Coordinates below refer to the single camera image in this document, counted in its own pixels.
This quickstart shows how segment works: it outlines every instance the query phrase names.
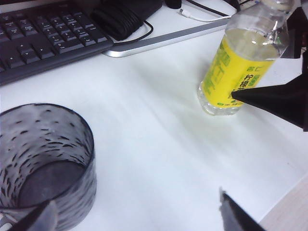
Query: desk surface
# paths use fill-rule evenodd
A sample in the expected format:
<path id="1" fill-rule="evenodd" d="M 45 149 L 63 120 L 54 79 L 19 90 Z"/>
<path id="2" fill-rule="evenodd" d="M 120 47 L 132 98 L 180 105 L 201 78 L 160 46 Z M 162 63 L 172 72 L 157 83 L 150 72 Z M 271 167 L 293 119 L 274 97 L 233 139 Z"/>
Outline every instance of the desk surface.
<path id="1" fill-rule="evenodd" d="M 97 55 L 3 86 L 1 110 L 55 103 L 92 128 L 98 190 L 73 231 L 222 231 L 219 187 L 254 219 L 308 171 L 308 134 L 267 112 L 203 112 L 196 89 L 223 31 L 125 58 Z M 259 86 L 301 73 L 278 60 Z"/>

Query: mouse cable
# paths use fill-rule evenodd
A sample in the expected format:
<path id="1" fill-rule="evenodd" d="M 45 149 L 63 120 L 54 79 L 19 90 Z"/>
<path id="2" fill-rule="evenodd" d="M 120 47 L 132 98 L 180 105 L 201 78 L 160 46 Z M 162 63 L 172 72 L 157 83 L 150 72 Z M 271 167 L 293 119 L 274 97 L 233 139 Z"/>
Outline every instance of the mouse cable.
<path id="1" fill-rule="evenodd" d="M 206 7 L 206 6 L 204 6 L 204 5 L 201 5 L 201 4 L 199 4 L 199 3 L 197 3 L 197 2 L 195 2 L 195 1 L 193 1 L 193 0 L 186 0 L 186 1 L 189 2 L 189 3 L 191 3 L 191 4 L 193 4 L 193 5 L 195 5 L 195 6 L 197 6 L 197 7 L 200 7 L 200 8 L 202 8 L 202 9 L 206 10 L 206 11 L 210 11 L 210 12 L 212 12 L 212 13 L 218 14 L 218 15 L 223 16 L 223 17 L 228 16 L 228 15 L 225 14 L 225 13 L 216 11 L 216 10 L 211 9 L 211 8 L 208 8 L 208 7 Z"/>
<path id="2" fill-rule="evenodd" d="M 231 16 L 224 16 L 224 17 L 215 18 L 215 19 L 202 19 L 202 18 L 197 18 L 197 17 L 192 16 L 188 10 L 184 10 L 184 9 L 180 9 L 180 14 L 185 16 L 186 18 L 191 18 L 193 20 L 197 20 L 197 21 L 205 22 L 205 23 L 211 23 L 211 22 L 215 22 L 221 19 L 231 18 Z"/>

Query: keyboard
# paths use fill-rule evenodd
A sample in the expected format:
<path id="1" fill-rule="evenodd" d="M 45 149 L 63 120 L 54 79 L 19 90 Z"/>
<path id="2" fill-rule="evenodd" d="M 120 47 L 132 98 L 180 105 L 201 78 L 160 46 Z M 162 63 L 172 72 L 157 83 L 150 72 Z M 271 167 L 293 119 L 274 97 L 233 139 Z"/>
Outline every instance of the keyboard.
<path id="1" fill-rule="evenodd" d="M 0 14 L 0 85 L 92 56 L 112 40 L 77 5 L 58 2 Z"/>

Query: water bottle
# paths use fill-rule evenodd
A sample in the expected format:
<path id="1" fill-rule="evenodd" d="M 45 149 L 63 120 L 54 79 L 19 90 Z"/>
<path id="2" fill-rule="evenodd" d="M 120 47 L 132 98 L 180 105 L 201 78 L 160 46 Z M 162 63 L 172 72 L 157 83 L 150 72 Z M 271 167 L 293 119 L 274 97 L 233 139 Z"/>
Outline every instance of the water bottle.
<path id="1" fill-rule="evenodd" d="M 233 115 L 243 105 L 232 98 L 253 88 L 289 45 L 286 19 L 294 0 L 261 0 L 228 21 L 214 60 L 198 89 L 210 115 Z"/>

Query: glass cup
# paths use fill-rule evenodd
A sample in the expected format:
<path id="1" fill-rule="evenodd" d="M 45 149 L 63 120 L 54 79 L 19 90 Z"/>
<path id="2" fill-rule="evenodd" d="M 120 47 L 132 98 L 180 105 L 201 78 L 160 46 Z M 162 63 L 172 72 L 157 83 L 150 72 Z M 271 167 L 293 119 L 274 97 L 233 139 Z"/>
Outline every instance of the glass cup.
<path id="1" fill-rule="evenodd" d="M 80 115 L 47 103 L 0 114 L 0 229 L 52 199 L 56 231 L 68 230 L 89 213 L 95 194 L 93 134 Z"/>

